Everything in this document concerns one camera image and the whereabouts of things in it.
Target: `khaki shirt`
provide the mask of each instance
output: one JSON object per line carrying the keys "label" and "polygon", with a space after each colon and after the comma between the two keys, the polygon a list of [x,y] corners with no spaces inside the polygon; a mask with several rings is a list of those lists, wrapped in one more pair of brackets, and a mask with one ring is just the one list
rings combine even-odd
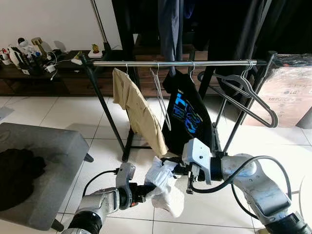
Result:
{"label": "khaki shirt", "polygon": [[113,70],[113,86],[113,103],[127,110],[132,130],[145,138],[157,156],[165,155],[168,148],[160,124],[138,87],[117,68]]}

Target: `tiled floor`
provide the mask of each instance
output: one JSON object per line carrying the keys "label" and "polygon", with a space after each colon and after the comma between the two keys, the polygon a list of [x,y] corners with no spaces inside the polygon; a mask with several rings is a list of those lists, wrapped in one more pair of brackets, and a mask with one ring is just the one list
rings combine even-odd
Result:
{"label": "tiled floor", "polygon": [[[117,129],[125,141],[129,131],[126,112],[112,98],[105,98]],[[161,123],[158,101],[149,98],[148,102]],[[205,105],[212,121],[215,121],[221,99],[206,97]],[[99,172],[115,169],[120,165],[122,151],[109,125],[103,109],[95,97],[0,97],[0,107],[5,106],[13,112],[0,122],[22,123],[45,127],[78,130],[90,145],[89,154],[93,163],[83,163],[59,210],[57,218],[68,226],[77,209],[82,190],[87,181]],[[237,112],[227,106],[219,122],[219,137],[224,147],[234,125]],[[134,144],[144,144],[140,136],[135,136]],[[299,190],[301,180],[309,176],[312,165],[312,130],[293,128],[268,129],[265,127],[241,126],[235,136],[229,154],[248,153],[253,156],[270,155],[278,158],[285,166],[292,184],[292,190]],[[154,153],[151,150],[132,150],[129,161],[135,164],[136,173],[133,182],[142,184],[150,168]],[[269,161],[262,161],[264,171],[285,189],[284,177],[280,170]],[[103,175],[89,187],[88,193],[100,188],[114,186],[113,175]],[[176,186],[185,191],[186,178],[177,181]],[[248,207],[243,194],[238,193],[242,203]],[[298,207],[298,195],[294,195],[294,204]],[[261,228],[258,221],[251,219],[237,205],[230,187],[214,194],[185,194],[184,211],[179,218],[172,218],[166,211],[154,209],[150,201],[138,206],[109,215],[101,233],[106,234],[203,234],[233,233],[254,234]],[[6,221],[0,221],[0,233],[41,234]]]}

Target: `white wall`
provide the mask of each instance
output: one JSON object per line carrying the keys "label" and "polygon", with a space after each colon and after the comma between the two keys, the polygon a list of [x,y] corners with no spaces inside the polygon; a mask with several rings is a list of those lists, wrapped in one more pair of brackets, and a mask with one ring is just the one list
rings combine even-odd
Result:
{"label": "white wall", "polygon": [[[96,0],[111,47],[121,45],[111,0]],[[41,37],[55,49],[60,41],[67,51],[103,48],[102,37],[89,0],[0,0],[0,48],[16,46],[18,38]]]}

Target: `gray cushioned stool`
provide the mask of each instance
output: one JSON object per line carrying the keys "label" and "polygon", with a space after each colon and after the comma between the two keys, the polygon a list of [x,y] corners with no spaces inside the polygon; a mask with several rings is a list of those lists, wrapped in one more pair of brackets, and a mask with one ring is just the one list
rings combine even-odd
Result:
{"label": "gray cushioned stool", "polygon": [[62,231],[56,215],[83,160],[92,162],[89,146],[76,131],[0,124],[0,152],[28,149],[44,158],[45,173],[34,180],[34,192],[23,203],[0,212],[0,219],[38,230]]}

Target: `black cable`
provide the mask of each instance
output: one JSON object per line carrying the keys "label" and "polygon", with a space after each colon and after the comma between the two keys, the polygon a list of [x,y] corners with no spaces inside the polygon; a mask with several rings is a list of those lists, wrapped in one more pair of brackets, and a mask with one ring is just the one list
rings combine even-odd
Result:
{"label": "black cable", "polygon": [[113,170],[113,171],[105,171],[105,172],[101,172],[100,174],[97,174],[95,177],[93,177],[88,183],[87,183],[87,185],[84,187],[84,190],[83,190],[83,193],[82,193],[82,196],[85,196],[86,195],[86,191],[87,191],[87,188],[88,188],[88,186],[91,184],[91,182],[93,181],[93,180],[95,180],[96,178],[98,178],[99,176],[101,176],[101,175],[103,175],[103,174],[105,174],[105,173],[117,173],[118,172],[118,170],[119,170],[119,168],[117,168],[116,170]]}
{"label": "black cable", "polygon": [[231,184],[233,182],[233,180],[235,179],[235,177],[244,169],[244,167],[246,165],[248,165],[248,164],[250,164],[250,163],[252,163],[252,162],[254,162],[256,160],[259,160],[259,159],[269,159],[269,160],[272,160],[279,166],[279,168],[282,170],[282,172],[284,174],[284,177],[285,177],[285,180],[286,180],[286,184],[287,184],[288,197],[291,200],[292,199],[292,190],[291,190],[291,184],[290,184],[288,175],[286,173],[286,170],[285,170],[285,168],[283,167],[283,165],[279,161],[277,161],[275,158],[273,158],[271,156],[257,156],[257,157],[253,157],[253,158],[248,159],[232,175],[230,175],[229,178],[227,178],[222,184],[220,184],[220,185],[218,185],[218,186],[216,186],[214,188],[211,188],[211,189],[197,189],[197,188],[194,188],[192,179],[190,179],[190,187],[191,187],[191,189],[194,192],[200,193],[200,194],[209,194],[209,193],[214,193],[216,191],[219,191],[220,189],[223,189],[228,184]]}
{"label": "black cable", "polygon": [[237,196],[237,194],[236,194],[236,192],[235,192],[235,188],[234,188],[234,185],[233,185],[233,184],[231,184],[231,187],[232,187],[232,192],[233,192],[234,198],[235,198],[236,202],[238,203],[239,207],[242,208],[242,210],[243,210],[244,212],[246,212],[248,215],[250,215],[251,217],[253,217],[253,218],[259,220],[259,218],[258,218],[255,214],[251,213],[249,210],[247,210],[247,209],[243,206],[242,203],[240,203],[240,201],[239,201],[239,199],[238,199],[238,196]]}

